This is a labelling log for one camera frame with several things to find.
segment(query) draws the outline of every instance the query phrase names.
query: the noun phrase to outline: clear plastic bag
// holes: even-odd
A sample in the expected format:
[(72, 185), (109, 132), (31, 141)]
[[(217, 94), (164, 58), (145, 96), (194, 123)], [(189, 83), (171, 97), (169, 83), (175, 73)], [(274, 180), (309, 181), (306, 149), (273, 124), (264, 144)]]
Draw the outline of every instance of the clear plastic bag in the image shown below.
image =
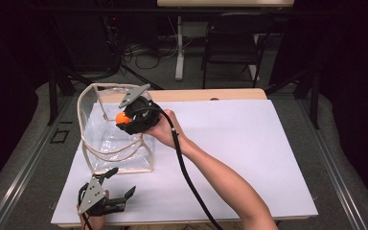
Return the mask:
[[(93, 83), (80, 95), (77, 111), (82, 152), (92, 173), (118, 167), (119, 173), (152, 171), (154, 138), (147, 134), (128, 135), (116, 127), (119, 104), (131, 84)], [(141, 96), (151, 100), (148, 91)]]

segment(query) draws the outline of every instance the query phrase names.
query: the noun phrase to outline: dark background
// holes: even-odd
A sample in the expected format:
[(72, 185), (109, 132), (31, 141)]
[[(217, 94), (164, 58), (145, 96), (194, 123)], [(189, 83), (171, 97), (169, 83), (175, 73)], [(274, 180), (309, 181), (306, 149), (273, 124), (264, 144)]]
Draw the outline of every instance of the dark background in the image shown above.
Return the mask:
[[(320, 91), (333, 103), (341, 146), (368, 188), (368, 1), (296, 0), (294, 8), (348, 12), (338, 21), (340, 42), (323, 64)], [(42, 47), (28, 30), (28, 17), (14, 1), (0, 0), (0, 170), (33, 117), (35, 90), (47, 82), (52, 64), (75, 67), (61, 37), (54, 36), (50, 24), (43, 19), (36, 22), (49, 38), (48, 47)], [(271, 83), (310, 68), (322, 38), (335, 22), (290, 20)], [(112, 64), (106, 47), (102, 49), (104, 52), (99, 54), (105, 54), (109, 58), (106, 61)]]

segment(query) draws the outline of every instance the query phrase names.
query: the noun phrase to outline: desk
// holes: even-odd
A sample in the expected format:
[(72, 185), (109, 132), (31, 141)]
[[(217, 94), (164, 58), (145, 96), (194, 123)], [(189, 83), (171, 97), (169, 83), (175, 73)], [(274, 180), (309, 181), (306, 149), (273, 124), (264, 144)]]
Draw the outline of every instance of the desk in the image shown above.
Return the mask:
[[(294, 0), (157, 0), (159, 7), (205, 7), (205, 8), (282, 8), (292, 7)], [(183, 80), (183, 68), (184, 68), (184, 50), (183, 50), (183, 22), (181, 16), (178, 16), (177, 22), (177, 65), (175, 69), (175, 79), (177, 81)], [(249, 66), (250, 73), (255, 73), (256, 66)]]
[[(275, 219), (306, 219), (317, 215), (277, 113), (263, 90), (166, 90), (150, 93), (160, 106), (175, 111), (191, 139), (254, 186)], [(187, 159), (185, 164), (214, 218), (239, 220), (199, 170)], [(61, 227), (80, 224), (76, 210), (77, 194), (90, 176), (79, 148), (52, 223)], [(158, 142), (154, 147), (153, 172), (116, 174), (103, 183), (103, 187), (110, 191), (110, 198), (123, 196), (132, 186), (136, 186), (136, 193), (127, 202), (126, 210), (108, 215), (107, 224), (126, 226), (208, 221), (181, 174), (175, 151)]]

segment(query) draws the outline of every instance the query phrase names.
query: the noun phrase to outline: black chair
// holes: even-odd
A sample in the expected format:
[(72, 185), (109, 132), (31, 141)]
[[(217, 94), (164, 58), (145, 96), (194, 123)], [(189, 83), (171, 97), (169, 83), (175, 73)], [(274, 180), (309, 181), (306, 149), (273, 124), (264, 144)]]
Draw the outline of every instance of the black chair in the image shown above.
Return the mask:
[[(214, 16), (207, 26), (205, 51), (202, 58), (202, 88), (207, 79), (207, 63), (256, 65), (255, 78), (250, 73), (253, 87), (256, 86), (265, 42), (274, 27), (274, 20), (266, 14), (222, 13)], [(259, 35), (258, 42), (254, 36)], [(220, 79), (214, 81), (239, 81)]]

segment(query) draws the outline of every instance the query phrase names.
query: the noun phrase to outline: white tabletop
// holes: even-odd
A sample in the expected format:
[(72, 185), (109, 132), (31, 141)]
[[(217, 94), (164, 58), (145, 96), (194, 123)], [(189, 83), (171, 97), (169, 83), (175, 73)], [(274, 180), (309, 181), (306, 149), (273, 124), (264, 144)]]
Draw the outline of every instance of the white tabletop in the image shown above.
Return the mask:
[(157, 0), (159, 7), (292, 7), (294, 0)]
[[(317, 211), (275, 108), (269, 100), (158, 103), (173, 109), (187, 135), (243, 176), (261, 195), (275, 219), (305, 219)], [(187, 170), (215, 219), (239, 219), (188, 160)], [(79, 225), (78, 190), (91, 174), (81, 148), (76, 152), (52, 223)], [(153, 172), (116, 174), (103, 187), (110, 198), (131, 187), (136, 193), (108, 224), (132, 225), (208, 221), (188, 187), (173, 149), (156, 142)]]

